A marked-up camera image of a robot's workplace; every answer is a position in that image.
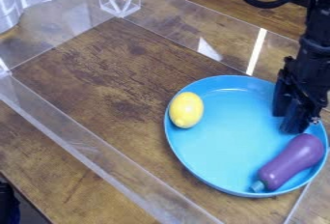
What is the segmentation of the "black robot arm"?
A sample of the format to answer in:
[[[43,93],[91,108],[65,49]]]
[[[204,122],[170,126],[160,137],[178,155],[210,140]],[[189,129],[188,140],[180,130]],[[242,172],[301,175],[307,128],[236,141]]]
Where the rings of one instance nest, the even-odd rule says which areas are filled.
[[[286,57],[278,72],[274,115],[282,117],[280,129],[303,133],[317,124],[328,106],[330,91],[330,0],[309,0],[307,32],[296,58]]]

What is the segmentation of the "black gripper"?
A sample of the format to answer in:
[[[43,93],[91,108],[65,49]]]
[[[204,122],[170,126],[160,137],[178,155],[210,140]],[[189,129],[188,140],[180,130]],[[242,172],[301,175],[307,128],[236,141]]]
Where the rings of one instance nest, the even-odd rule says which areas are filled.
[[[303,133],[319,123],[320,110],[328,106],[330,91],[330,45],[301,38],[296,58],[286,57],[277,75],[273,113],[284,117],[280,129]]]

